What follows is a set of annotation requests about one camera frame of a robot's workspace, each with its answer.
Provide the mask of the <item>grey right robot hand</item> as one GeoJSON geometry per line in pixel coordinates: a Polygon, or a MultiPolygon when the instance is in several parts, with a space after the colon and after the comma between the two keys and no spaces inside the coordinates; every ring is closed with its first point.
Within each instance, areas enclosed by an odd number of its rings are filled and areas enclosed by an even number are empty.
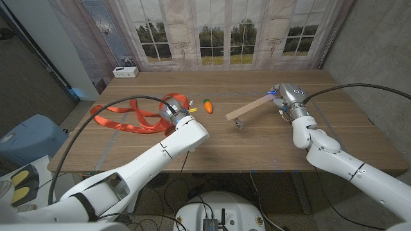
{"type": "Polygon", "coordinates": [[[304,91],[291,83],[280,83],[270,89],[275,95],[274,104],[286,112],[292,120],[310,116],[306,106],[302,103],[305,99],[304,91]]]}

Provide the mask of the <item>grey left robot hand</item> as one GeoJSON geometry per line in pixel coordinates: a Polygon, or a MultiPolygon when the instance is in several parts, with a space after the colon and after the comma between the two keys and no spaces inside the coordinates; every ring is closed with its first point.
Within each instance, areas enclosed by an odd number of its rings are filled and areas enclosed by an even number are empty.
{"type": "Polygon", "coordinates": [[[176,125],[181,119],[189,115],[189,112],[177,99],[168,97],[164,99],[164,101],[166,104],[163,103],[160,105],[160,116],[173,125],[176,125]]]}

